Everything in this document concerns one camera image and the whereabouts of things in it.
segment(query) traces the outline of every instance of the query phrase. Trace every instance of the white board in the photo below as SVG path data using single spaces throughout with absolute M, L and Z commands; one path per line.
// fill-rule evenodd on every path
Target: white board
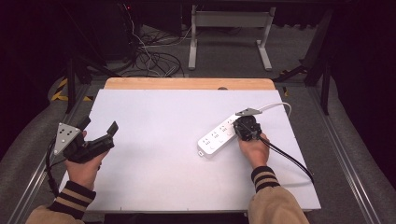
M 86 139 L 103 136 L 114 120 L 120 128 L 88 210 L 246 211 L 255 190 L 237 140 L 212 159 L 198 155 L 197 141 L 231 114 L 279 102 L 277 91 L 100 90 Z M 256 119 L 271 143 L 305 165 L 283 105 Z M 268 165 L 303 209 L 320 208 L 309 177 L 294 163 L 272 151 Z

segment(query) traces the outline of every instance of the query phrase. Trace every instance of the wire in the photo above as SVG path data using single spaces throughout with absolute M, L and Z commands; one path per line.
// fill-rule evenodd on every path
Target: wire
M 140 39 L 140 37 L 137 36 L 137 35 L 134 33 L 134 21 L 132 20 L 131 14 L 129 14 L 129 12 L 128 12 L 128 8 L 125 6 L 125 4 L 122 4 L 122 5 L 124 6 L 124 8 L 125 8 L 125 10 L 126 10 L 126 13 L 128 14 L 129 21 L 132 23 L 132 35 L 133 35 L 134 37 L 136 37 L 136 38 L 139 40 L 140 44 L 142 44 L 142 45 L 145 47 L 145 46 L 146 46 L 145 43 L 143 43 L 143 41 Z M 144 48 L 144 50 L 146 51 L 146 53 L 147 53 L 147 55 L 148 55 L 148 57 L 149 57 L 148 65 L 146 65 L 148 71 L 153 72 L 153 73 L 156 73 L 156 74 L 159 76 L 160 74 L 158 74 L 158 72 L 149 69 L 149 65 L 150 65 L 150 63 L 151 63 L 151 56 L 150 56 L 149 52 L 146 50 L 146 48 Z
M 150 70 L 154 71 L 153 69 L 155 67 L 157 67 L 158 69 L 163 71 L 163 74 L 160 75 L 158 72 L 155 73 L 154 75 L 152 75 L 151 73 L 146 73 L 147 77 L 170 77 L 172 75 L 174 75 L 176 72 L 181 71 L 182 76 L 184 77 L 184 70 L 181 66 L 181 62 L 180 60 L 173 56 L 172 54 L 168 54 L 168 53 L 160 53 L 160 52 L 151 52 L 151 60 L 152 60 L 152 64 L 151 64 L 151 68 Z M 134 73 L 134 72 L 140 72 L 140 71 L 146 71 L 147 68 L 143 68 L 141 64 L 145 64 L 147 63 L 147 55 L 146 52 L 143 50 L 139 50 L 138 54 L 137 54 L 137 61 L 135 64 L 135 67 L 137 69 L 135 70 L 129 70 L 129 71 L 125 71 L 122 74 L 120 74 L 122 77 L 124 77 L 125 74 L 128 73 Z
M 289 155 L 288 153 L 284 152 L 283 150 L 281 150 L 280 148 L 276 147 L 274 144 L 271 144 L 269 141 L 265 140 L 264 138 L 262 138 L 259 134 L 257 134 L 257 132 L 253 132 L 249 129 L 248 126 L 246 126 L 244 123 L 240 123 L 242 126 L 244 126 L 245 129 L 247 129 L 248 131 L 250 131 L 251 133 L 253 133 L 255 136 L 255 138 L 260 139 L 266 146 L 268 146 L 269 148 L 271 148 L 273 151 L 277 152 L 278 154 L 280 154 L 281 156 L 285 157 L 286 159 L 292 161 L 294 164 L 296 164 L 300 169 L 302 169 L 306 175 L 309 176 L 309 178 L 312 181 L 312 184 L 314 184 L 314 177 L 311 174 L 311 172 L 308 171 L 308 169 L 306 169 L 299 161 L 297 161 L 296 159 L 294 159 L 291 155 Z
M 142 39 L 146 39 L 145 37 L 147 38 L 146 46 L 147 45 L 152 45 L 152 44 L 157 43 L 157 42 L 163 42 L 163 41 L 166 41 L 166 40 L 175 39 L 174 41 L 172 41 L 170 43 L 167 43 L 169 45 L 169 44 L 173 44 L 173 43 L 177 42 L 180 39 L 180 37 L 174 37 L 173 35 L 169 35 L 168 33 L 165 33 L 165 32 L 160 31 L 160 30 L 144 33 L 142 35 Z
M 49 177 L 49 188 L 51 189 L 53 195 L 58 197 L 59 195 L 59 189 L 58 189 L 58 184 L 55 181 L 55 178 L 52 176 L 51 172 L 51 167 L 52 165 L 50 164 L 50 155 L 52 152 L 53 144 L 55 144 L 56 141 L 56 135 L 52 138 L 52 140 L 49 143 L 49 147 L 47 148 L 47 154 L 46 154 L 46 172 Z
M 264 138 L 262 138 L 261 136 L 258 136 L 258 138 L 265 144 L 267 145 L 269 148 L 271 148 L 273 151 L 279 153 L 280 155 L 282 155 L 283 157 L 289 159 L 290 161 L 292 161 L 294 164 L 296 164 L 298 167 L 300 167 L 300 169 L 302 169 L 311 179 L 312 184 L 314 184 L 314 177 L 311 174 L 311 172 L 308 171 L 308 169 L 306 169 L 306 167 L 304 167 L 302 164 L 300 164 L 299 161 L 295 160 L 292 156 L 290 156 L 288 153 L 282 151 L 280 148 L 274 146 L 273 144 L 271 144 L 270 142 L 268 142 L 267 140 L 265 140 Z
M 156 63 L 152 64 L 150 66 L 150 62 L 152 61 L 152 56 L 150 54 L 147 54 L 146 52 L 141 52 L 139 51 L 137 54 L 137 58 L 140 60 L 140 62 L 145 66 L 145 68 L 141 68 L 139 67 L 138 62 L 136 62 L 136 67 L 140 70 L 146 70 L 148 71 L 147 74 L 149 74 L 149 72 L 152 72 L 154 74 L 157 74 L 157 76 L 159 77 L 160 74 L 157 71 L 151 70 L 151 66 L 155 66 Z
M 277 106 L 277 105 L 287 105 L 287 106 L 289 107 L 288 118 L 290 118 L 290 115 L 291 115 L 291 105 L 288 104 L 288 103 L 285 103 L 285 102 L 282 102 L 282 103 L 273 103 L 273 104 L 265 105 L 265 106 L 261 107 L 259 110 L 262 112 L 262 111 L 265 110 L 265 109 L 269 109 L 269 108 L 272 108 L 272 107 Z
M 169 44 L 163 44 L 163 45 L 149 45 L 149 46 L 145 46 L 144 48 L 158 48 L 158 47 L 167 47 L 167 46 L 178 45 L 178 44 L 180 44 L 181 42 L 183 42 L 186 39 L 186 37 L 189 34 L 190 30 L 191 30 L 191 27 L 187 31 L 187 33 L 181 38 L 181 40 L 179 42 L 175 43 L 175 44 L 169 43 Z M 157 40 L 156 42 L 162 42 L 162 41 L 165 41 L 165 40 L 168 40 L 168 39 L 160 39 L 160 40 Z

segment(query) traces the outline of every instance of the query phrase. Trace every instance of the hand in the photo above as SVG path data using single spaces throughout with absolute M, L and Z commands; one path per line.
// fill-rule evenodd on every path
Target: hand
M 86 189 L 93 190 L 98 168 L 102 164 L 103 158 L 107 155 L 108 151 L 100 154 L 85 163 L 75 163 L 72 161 L 65 161 L 67 173 L 69 173 L 69 179 Z
M 261 137 L 269 141 L 264 133 L 261 134 Z M 246 142 L 238 138 L 238 143 L 239 143 L 239 147 L 241 148 L 241 151 L 244 153 L 245 157 L 249 160 L 250 165 L 251 167 L 253 167 L 253 169 L 259 166 L 267 165 L 268 157 L 270 155 L 270 149 L 261 140 L 252 139 Z

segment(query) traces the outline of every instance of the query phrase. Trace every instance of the striped sleeve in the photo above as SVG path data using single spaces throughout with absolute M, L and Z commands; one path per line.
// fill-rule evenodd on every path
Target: striped sleeve
M 251 173 L 251 180 L 256 188 L 256 193 L 267 187 L 273 188 L 280 186 L 274 171 L 268 166 L 259 166 L 254 169 Z
M 69 214 L 75 219 L 82 219 L 85 210 L 95 196 L 95 191 L 86 189 L 72 181 L 67 181 L 66 186 L 49 207 L 49 210 Z

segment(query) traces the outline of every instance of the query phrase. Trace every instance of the power strip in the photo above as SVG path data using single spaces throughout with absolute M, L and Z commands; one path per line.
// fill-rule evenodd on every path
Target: power strip
M 198 155 L 212 158 L 228 142 L 233 140 L 236 137 L 233 122 L 238 118 L 239 116 L 231 115 L 215 129 L 198 140 Z

